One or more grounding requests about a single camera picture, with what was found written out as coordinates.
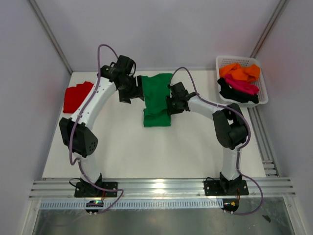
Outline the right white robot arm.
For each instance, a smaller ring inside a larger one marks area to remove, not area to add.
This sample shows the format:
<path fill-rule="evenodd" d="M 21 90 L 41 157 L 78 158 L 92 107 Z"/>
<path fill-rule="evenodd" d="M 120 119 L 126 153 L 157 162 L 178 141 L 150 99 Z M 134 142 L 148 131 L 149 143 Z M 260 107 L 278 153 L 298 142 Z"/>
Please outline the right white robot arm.
<path fill-rule="evenodd" d="M 207 177 L 204 182 L 206 196 L 249 195 L 247 183 L 238 171 L 240 159 L 238 149 L 247 137 L 248 130 L 240 117 L 242 112 L 237 104 L 224 108 L 205 103 L 195 92 L 189 93 L 179 82 L 168 85 L 170 95 L 166 97 L 169 115 L 184 111 L 193 112 L 209 118 L 214 123 L 216 138 L 223 147 L 223 166 L 219 179 Z"/>

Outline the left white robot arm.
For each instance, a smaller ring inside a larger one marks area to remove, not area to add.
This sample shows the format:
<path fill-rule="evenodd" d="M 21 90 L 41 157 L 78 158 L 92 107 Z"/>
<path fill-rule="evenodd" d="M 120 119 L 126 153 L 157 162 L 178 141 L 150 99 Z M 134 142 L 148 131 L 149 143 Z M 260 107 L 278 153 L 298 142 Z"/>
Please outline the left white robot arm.
<path fill-rule="evenodd" d="M 70 164 L 77 163 L 81 171 L 76 192 L 93 197 L 102 192 L 102 175 L 94 154 L 98 139 L 92 128 L 102 107 L 115 92 L 123 103 L 131 103 L 134 98 L 144 99 L 142 79 L 135 77 L 135 71 L 135 61 L 124 55 L 101 67 L 94 87 L 79 108 L 71 117 L 63 117 L 59 122 L 63 143 L 69 150 Z"/>

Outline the green t shirt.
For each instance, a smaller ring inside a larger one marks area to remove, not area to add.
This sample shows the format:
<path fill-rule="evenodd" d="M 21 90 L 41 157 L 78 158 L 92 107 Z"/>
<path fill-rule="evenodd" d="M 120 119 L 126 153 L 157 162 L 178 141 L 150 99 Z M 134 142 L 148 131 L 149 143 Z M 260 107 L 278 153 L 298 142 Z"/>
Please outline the green t shirt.
<path fill-rule="evenodd" d="M 170 95 L 168 84 L 171 73 L 159 73 L 152 77 L 142 77 L 145 108 L 143 109 L 144 127 L 171 126 L 171 117 L 167 113 L 166 97 Z"/>

